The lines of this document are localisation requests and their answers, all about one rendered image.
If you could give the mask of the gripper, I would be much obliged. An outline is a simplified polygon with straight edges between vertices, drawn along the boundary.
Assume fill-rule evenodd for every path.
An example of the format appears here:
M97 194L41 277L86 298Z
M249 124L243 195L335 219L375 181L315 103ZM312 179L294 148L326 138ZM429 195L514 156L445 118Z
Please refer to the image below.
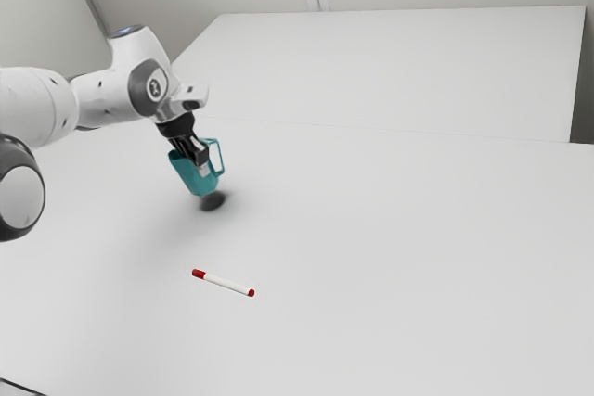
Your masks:
M195 135L194 125L194 114L189 111L170 121L156 123L164 138L182 138L181 149L184 156L193 162L200 177L205 177L209 174L209 147Z

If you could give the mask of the white marker with red cap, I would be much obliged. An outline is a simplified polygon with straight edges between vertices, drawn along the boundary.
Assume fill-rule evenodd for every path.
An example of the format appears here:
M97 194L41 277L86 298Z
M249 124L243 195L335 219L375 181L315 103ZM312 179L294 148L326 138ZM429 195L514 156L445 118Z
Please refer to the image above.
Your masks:
M226 289L230 289L234 292L238 292L239 294L245 295L247 297L254 297L255 296L255 290L251 287L247 287L244 286L242 284L233 282L231 280L225 279L223 277L217 276L217 275L213 275L207 272L204 272L202 270L199 269L193 269L191 271L191 274L202 280L202 281L206 281L209 282L211 284L215 284L219 287L224 287Z

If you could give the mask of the teal faceted mug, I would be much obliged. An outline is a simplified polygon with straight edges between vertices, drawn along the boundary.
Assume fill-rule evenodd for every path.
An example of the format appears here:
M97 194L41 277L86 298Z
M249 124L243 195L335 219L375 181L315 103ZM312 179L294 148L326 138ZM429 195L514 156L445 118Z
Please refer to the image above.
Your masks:
M191 159L183 156L176 150L168 153L168 158L179 177L186 185L188 191L195 196L203 197L214 192L219 183L219 177L225 172L219 141L216 138L202 138L201 142L207 148L215 148L220 162L220 168L216 170L210 156L201 166L197 166Z

